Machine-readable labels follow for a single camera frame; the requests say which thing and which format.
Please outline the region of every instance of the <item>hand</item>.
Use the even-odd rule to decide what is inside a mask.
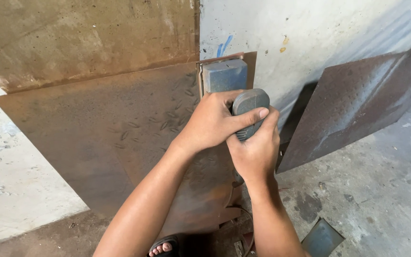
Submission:
[[[188,147],[188,151],[197,153],[219,145],[238,130],[266,117],[269,110],[264,107],[238,116],[231,115],[229,108],[242,92],[243,90],[233,90],[205,94],[175,141]]]
[[[266,182],[274,175],[280,144],[278,120],[279,112],[269,106],[269,114],[253,136],[241,142],[232,134],[226,140],[232,162],[247,186]]]

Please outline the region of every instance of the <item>foot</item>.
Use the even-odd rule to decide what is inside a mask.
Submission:
[[[170,243],[163,243],[162,245],[159,245],[155,247],[151,252],[148,253],[150,257],[154,257],[157,254],[160,254],[162,252],[168,252],[172,250],[172,245]]]

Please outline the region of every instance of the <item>rusty steel plate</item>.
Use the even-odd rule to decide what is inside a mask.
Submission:
[[[195,63],[0,96],[4,112],[101,216],[117,212],[198,102]],[[238,217],[223,208],[232,169],[225,143],[198,154],[161,235],[211,231]]]
[[[394,122],[411,106],[411,49],[328,67],[277,172],[327,155]]]

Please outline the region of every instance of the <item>fingernail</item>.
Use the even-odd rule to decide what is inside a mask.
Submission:
[[[259,112],[259,117],[262,119],[264,117],[266,117],[269,114],[269,109],[264,108]]]

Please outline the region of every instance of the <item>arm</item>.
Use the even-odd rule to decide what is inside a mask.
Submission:
[[[252,200],[255,245],[258,256],[309,257],[302,249],[286,213],[274,177],[279,150],[277,121],[272,106],[259,130],[245,142],[236,135],[227,140],[232,162],[245,181]]]
[[[222,143],[268,113],[257,108],[233,117],[229,107],[242,90],[205,95],[157,165],[120,207],[94,257],[145,256],[155,242],[194,155]]]

